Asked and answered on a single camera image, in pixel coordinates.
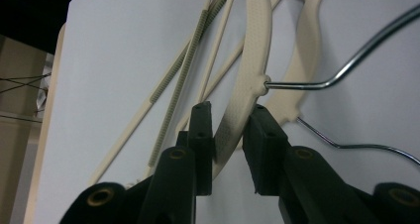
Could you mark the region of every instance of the silver metal wire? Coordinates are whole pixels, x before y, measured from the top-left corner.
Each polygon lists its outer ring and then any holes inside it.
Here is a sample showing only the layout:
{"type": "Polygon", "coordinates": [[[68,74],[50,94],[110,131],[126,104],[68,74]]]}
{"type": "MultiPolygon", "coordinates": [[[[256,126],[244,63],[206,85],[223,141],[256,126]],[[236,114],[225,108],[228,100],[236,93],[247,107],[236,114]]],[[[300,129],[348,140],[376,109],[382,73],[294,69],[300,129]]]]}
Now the silver metal wire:
{"type": "Polygon", "coordinates": [[[398,32],[420,17],[420,4],[408,10],[406,13],[392,21],[373,38],[371,38],[353,57],[330,79],[323,82],[299,83],[299,82],[266,82],[268,89],[292,89],[292,90],[321,90],[333,86],[343,80],[355,69],[370,53],[379,47],[386,39],[398,32]]]}
{"type": "Polygon", "coordinates": [[[325,143],[327,143],[327,144],[329,144],[332,147],[335,147],[337,149],[379,149],[379,150],[384,150],[384,151],[388,151],[388,152],[398,154],[398,155],[404,157],[405,159],[408,159],[410,162],[413,162],[414,164],[416,164],[417,166],[420,167],[420,160],[419,159],[415,158],[411,154],[408,154],[408,153],[403,152],[401,150],[398,150],[396,148],[383,146],[383,145],[376,145],[376,144],[340,145],[340,144],[337,144],[337,143],[333,142],[331,139],[326,137],[324,134],[322,134],[321,132],[316,130],[314,127],[312,127],[311,125],[309,125],[308,123],[303,121],[300,117],[297,118],[297,122],[302,124],[304,127],[308,128],[309,130],[311,130],[315,135],[317,135],[319,138],[321,138],[321,140],[323,140],[325,143]]]}

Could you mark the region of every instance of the curved metal rod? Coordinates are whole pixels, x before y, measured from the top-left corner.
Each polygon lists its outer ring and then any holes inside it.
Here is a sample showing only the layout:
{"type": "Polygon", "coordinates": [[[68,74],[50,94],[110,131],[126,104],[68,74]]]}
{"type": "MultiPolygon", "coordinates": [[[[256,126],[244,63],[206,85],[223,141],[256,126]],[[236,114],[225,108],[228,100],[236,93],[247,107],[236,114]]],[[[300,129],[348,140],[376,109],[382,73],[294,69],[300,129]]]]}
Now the curved metal rod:
{"type": "Polygon", "coordinates": [[[329,145],[337,148],[337,149],[379,149],[379,150],[384,150],[384,151],[388,151],[388,152],[392,152],[392,153],[396,153],[406,159],[408,159],[410,162],[413,162],[414,164],[416,164],[417,166],[420,167],[420,160],[415,158],[414,156],[403,152],[401,150],[398,150],[396,148],[393,147],[388,147],[388,146],[383,146],[383,145],[375,145],[375,144],[358,144],[358,145],[340,145],[337,144],[335,142],[333,142],[331,139],[329,139],[328,137],[326,137],[324,134],[322,134],[321,132],[319,132],[318,130],[316,130],[314,127],[312,127],[311,125],[307,124],[305,121],[303,121],[300,117],[297,118],[297,122],[302,124],[303,126],[305,126],[306,128],[308,128],[309,130],[311,130],[313,133],[315,133],[319,138],[321,138],[324,142],[328,143],[329,145]]]}
{"type": "Polygon", "coordinates": [[[371,38],[333,77],[324,82],[299,83],[299,82],[266,82],[268,89],[292,90],[320,90],[335,85],[355,69],[371,52],[380,46],[394,33],[407,26],[420,16],[420,4],[392,21],[371,38]]]}

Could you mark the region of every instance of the white table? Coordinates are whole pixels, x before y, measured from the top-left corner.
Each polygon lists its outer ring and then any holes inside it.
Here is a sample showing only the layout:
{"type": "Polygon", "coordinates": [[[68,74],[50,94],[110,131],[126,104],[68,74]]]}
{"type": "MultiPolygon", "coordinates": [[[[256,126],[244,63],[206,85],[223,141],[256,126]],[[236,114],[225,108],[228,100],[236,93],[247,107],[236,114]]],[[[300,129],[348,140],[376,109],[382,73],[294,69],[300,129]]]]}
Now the white table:
{"type": "MultiPolygon", "coordinates": [[[[203,0],[73,0],[47,138],[35,223],[57,223],[101,159],[157,84],[194,29],[203,0]]],[[[379,29],[420,0],[323,0],[323,54],[316,80],[326,79],[379,29]]],[[[293,48],[300,4],[283,0],[273,14],[267,74],[280,80],[293,48]]],[[[216,68],[245,32],[245,0],[236,0],[216,68]]],[[[190,109],[212,27],[198,49],[175,121],[190,109]]],[[[309,92],[302,117],[340,143],[394,146],[420,157],[420,21],[387,41],[345,81],[309,92]]],[[[212,94],[214,132],[230,97],[239,63],[212,94]]],[[[174,82],[105,173],[102,181],[143,176],[174,82]]],[[[396,155],[338,151],[297,124],[283,129],[292,145],[317,150],[343,180],[372,192],[396,181],[420,189],[420,169],[396,155]]],[[[165,146],[172,146],[171,132],[165,146]]],[[[213,195],[197,200],[197,223],[281,223],[277,198],[254,194],[243,152],[214,180],[213,195]]]]}

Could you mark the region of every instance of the metal hook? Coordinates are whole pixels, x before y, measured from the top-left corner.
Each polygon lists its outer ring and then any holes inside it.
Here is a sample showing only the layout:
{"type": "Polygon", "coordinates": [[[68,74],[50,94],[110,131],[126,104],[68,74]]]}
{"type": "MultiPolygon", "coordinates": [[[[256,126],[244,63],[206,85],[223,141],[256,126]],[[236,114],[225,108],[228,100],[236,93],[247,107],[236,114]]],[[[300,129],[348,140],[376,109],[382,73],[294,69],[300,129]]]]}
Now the metal hook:
{"type": "Polygon", "coordinates": [[[306,128],[308,128],[309,130],[311,130],[313,133],[315,133],[319,138],[321,138],[325,143],[337,148],[337,149],[364,149],[364,148],[368,148],[368,149],[380,149],[380,150],[385,150],[388,152],[392,152],[392,153],[396,153],[408,160],[410,160],[410,162],[413,162],[414,164],[416,164],[417,166],[420,167],[420,160],[418,160],[417,158],[415,158],[414,156],[403,152],[401,150],[398,150],[396,148],[393,147],[388,147],[388,146],[383,146],[383,145],[375,145],[375,144],[356,144],[356,145],[340,145],[337,144],[335,142],[333,142],[331,139],[329,139],[328,137],[326,137],[324,134],[322,134],[321,132],[319,132],[318,130],[316,130],[315,128],[313,128],[311,125],[307,124],[305,121],[303,121],[300,117],[297,118],[297,122],[302,124],[303,126],[305,126],[306,128]]]}
{"type": "Polygon", "coordinates": [[[321,90],[340,82],[353,69],[355,69],[371,52],[380,46],[386,39],[400,29],[420,17],[420,4],[408,10],[406,13],[392,21],[371,38],[333,77],[323,82],[299,83],[299,82],[266,82],[268,89],[292,89],[292,90],[321,90]]]}

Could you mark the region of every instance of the beige wall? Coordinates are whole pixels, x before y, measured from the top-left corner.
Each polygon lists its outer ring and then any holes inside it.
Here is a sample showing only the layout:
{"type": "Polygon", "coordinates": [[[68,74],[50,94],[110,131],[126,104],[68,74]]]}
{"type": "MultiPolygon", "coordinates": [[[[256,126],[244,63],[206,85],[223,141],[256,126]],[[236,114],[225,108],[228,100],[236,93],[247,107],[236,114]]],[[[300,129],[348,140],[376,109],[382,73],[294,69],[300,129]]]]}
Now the beige wall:
{"type": "MultiPolygon", "coordinates": [[[[0,39],[0,50],[0,77],[42,74],[46,53],[7,38],[0,39]]],[[[0,81],[0,90],[15,85],[0,81]]],[[[28,86],[0,93],[0,112],[33,116],[37,94],[28,86]]],[[[30,130],[29,122],[0,119],[0,223],[10,220],[30,130]]]]}

